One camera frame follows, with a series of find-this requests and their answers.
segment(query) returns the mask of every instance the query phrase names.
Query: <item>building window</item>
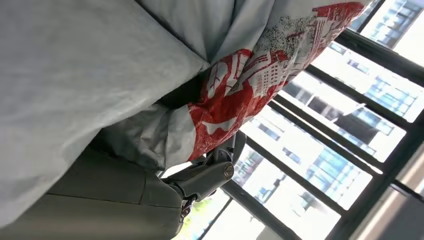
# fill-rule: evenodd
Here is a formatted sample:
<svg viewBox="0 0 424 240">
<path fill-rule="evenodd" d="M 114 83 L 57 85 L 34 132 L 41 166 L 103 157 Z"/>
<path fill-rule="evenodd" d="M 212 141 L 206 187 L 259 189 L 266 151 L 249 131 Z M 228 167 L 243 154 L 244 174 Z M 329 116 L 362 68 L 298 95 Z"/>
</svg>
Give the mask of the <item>building window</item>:
<svg viewBox="0 0 424 240">
<path fill-rule="evenodd" d="M 364 144 L 361 140 L 359 140 L 358 138 L 356 138 L 354 135 L 348 133 L 344 129 L 340 128 L 337 131 L 337 133 L 340 134 L 341 136 L 343 136 L 345 139 L 349 140 L 349 142 L 351 142 L 351 143 L 355 144 L 356 146 L 360 147 L 362 150 L 364 150 L 365 152 L 367 152 L 371 156 L 373 156 L 376 153 L 376 151 L 374 149 L 372 149 L 371 147 L 369 147 L 367 144 Z"/>
<path fill-rule="evenodd" d="M 388 125 L 385 120 L 382 120 L 380 117 L 364 108 L 360 108 L 352 114 L 387 136 L 390 135 L 395 128 L 394 126 Z"/>
<path fill-rule="evenodd" d="M 377 76 L 375 80 L 376 82 L 368 89 L 365 96 L 403 117 L 416 98 L 391 86 L 380 76 Z"/>
<path fill-rule="evenodd" d="M 348 50 L 347 48 L 337 44 L 337 43 L 330 43 L 330 45 L 328 45 L 328 47 L 336 52 L 338 52 L 339 54 L 343 55 L 346 53 L 346 51 Z"/>
<path fill-rule="evenodd" d="M 390 49 L 394 48 L 421 10 L 421 7 L 410 1 L 396 0 L 375 25 L 369 38 Z"/>
<path fill-rule="evenodd" d="M 294 154 L 292 151 L 288 150 L 287 148 L 283 147 L 282 151 L 285 153 L 287 157 L 289 157 L 291 160 L 293 160 L 295 163 L 300 164 L 301 158 L 298 157 L 296 154 Z"/>
<path fill-rule="evenodd" d="M 246 158 L 240 159 L 234 166 L 232 179 L 241 187 L 247 182 L 258 165 L 264 160 L 259 153 L 252 151 Z"/>
<path fill-rule="evenodd" d="M 356 62 L 356 61 L 354 61 L 354 60 L 349 60 L 348 62 L 347 62 L 347 64 L 348 65 L 350 65 L 350 66 L 352 66 L 352 67 L 354 67 L 355 69 L 357 69 L 357 70 L 359 70 L 359 71 L 361 71 L 361 72 L 363 72 L 364 74 L 366 74 L 366 75 L 368 75 L 368 72 L 370 71 L 367 67 L 365 67 L 364 65 L 362 65 L 362 64 L 360 64 L 360 63 L 358 63 L 358 62 Z"/>
<path fill-rule="evenodd" d="M 274 131 L 272 131 L 271 129 L 269 129 L 268 127 L 266 127 L 265 125 L 263 125 L 262 123 L 259 124 L 258 128 L 260 130 L 262 130 L 262 132 L 266 133 L 266 135 L 268 135 L 272 139 L 274 139 L 275 141 L 278 141 L 280 139 L 280 136 L 277 133 L 275 133 Z"/>
</svg>

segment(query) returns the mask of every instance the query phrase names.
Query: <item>window pane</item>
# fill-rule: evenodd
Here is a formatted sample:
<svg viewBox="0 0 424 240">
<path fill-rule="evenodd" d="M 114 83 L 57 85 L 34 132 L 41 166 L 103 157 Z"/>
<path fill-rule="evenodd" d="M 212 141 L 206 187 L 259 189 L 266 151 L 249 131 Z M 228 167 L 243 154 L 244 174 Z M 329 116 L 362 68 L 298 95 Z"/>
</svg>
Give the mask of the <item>window pane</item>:
<svg viewBox="0 0 424 240">
<path fill-rule="evenodd" d="M 317 107 L 312 100 L 303 104 L 287 94 L 285 88 L 279 93 L 282 97 L 381 162 L 386 160 L 405 135 L 404 130 L 306 72 L 301 72 L 287 86 L 290 85 L 309 89 L 313 99 L 321 106 Z"/>
<path fill-rule="evenodd" d="M 418 0 L 386 0 L 361 34 L 424 66 L 424 49 L 419 47 L 424 40 L 423 7 L 423 1 Z M 365 20 L 369 12 L 367 9 L 350 28 L 358 30 L 359 21 Z"/>
<path fill-rule="evenodd" d="M 203 239 L 256 240 L 264 229 L 265 226 L 260 221 L 233 200 Z"/>
<path fill-rule="evenodd" d="M 240 166 L 249 162 L 251 155 L 259 154 L 245 146 L 236 169 L 241 169 Z M 263 157 L 252 171 L 247 179 L 241 182 L 236 178 L 234 180 L 302 239 L 324 239 L 339 220 L 340 215 Z M 234 174 L 238 176 L 239 172 L 236 170 Z M 320 179 L 315 174 L 310 179 L 313 178 L 320 184 L 325 184 L 325 179 Z"/>
<path fill-rule="evenodd" d="M 184 219 L 181 231 L 173 240 L 198 239 L 229 199 L 221 189 L 217 189 L 212 196 L 194 202 L 190 214 Z"/>
<path fill-rule="evenodd" d="M 357 31 L 359 27 L 362 25 L 362 23 L 364 23 L 365 19 L 367 19 L 367 17 L 370 15 L 371 11 L 374 9 L 374 7 L 377 5 L 379 1 L 380 0 L 375 0 L 371 2 L 368 6 L 366 6 L 362 14 L 352 21 L 352 23 L 349 26 L 349 29 L 353 31 Z"/>
<path fill-rule="evenodd" d="M 413 122 L 424 109 L 424 88 L 332 42 L 312 64 L 383 107 Z"/>
<path fill-rule="evenodd" d="M 372 177 L 368 173 L 354 166 L 269 106 L 254 118 L 255 121 L 247 122 L 241 130 L 343 208 L 348 209 L 371 180 Z M 275 141 L 264 134 L 258 129 L 257 123 L 274 124 L 281 128 L 280 139 Z M 253 165 L 256 168 L 263 162 L 263 158 L 258 159 L 260 161 L 256 161 Z M 240 174 L 249 177 L 255 174 L 253 166 L 245 167 L 241 161 Z"/>
</svg>

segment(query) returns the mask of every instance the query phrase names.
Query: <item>screw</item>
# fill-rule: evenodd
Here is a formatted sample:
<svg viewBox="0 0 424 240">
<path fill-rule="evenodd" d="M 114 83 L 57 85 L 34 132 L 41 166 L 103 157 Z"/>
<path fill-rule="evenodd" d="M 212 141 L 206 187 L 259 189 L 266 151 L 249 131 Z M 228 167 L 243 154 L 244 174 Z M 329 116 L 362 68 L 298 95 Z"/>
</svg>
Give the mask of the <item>screw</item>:
<svg viewBox="0 0 424 240">
<path fill-rule="evenodd" d="M 224 170 L 224 176 L 227 179 L 231 179 L 233 177 L 233 174 L 234 174 L 234 167 L 233 167 L 233 165 L 232 164 L 227 165 L 225 167 L 225 170 Z"/>
</svg>

